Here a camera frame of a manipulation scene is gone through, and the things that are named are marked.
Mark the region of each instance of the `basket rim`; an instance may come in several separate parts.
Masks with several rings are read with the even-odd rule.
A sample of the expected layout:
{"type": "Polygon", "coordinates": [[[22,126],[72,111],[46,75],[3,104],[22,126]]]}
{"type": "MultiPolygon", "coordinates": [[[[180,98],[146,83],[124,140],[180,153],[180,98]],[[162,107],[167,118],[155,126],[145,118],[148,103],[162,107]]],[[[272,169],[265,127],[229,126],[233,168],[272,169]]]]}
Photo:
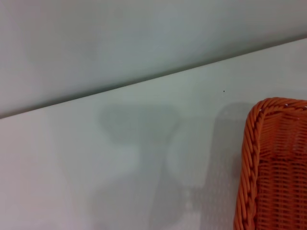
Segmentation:
{"type": "Polygon", "coordinates": [[[267,114],[287,112],[307,115],[307,101],[282,97],[266,98],[250,110],[244,128],[242,165],[234,218],[235,230],[255,229],[260,135],[267,114]]]}

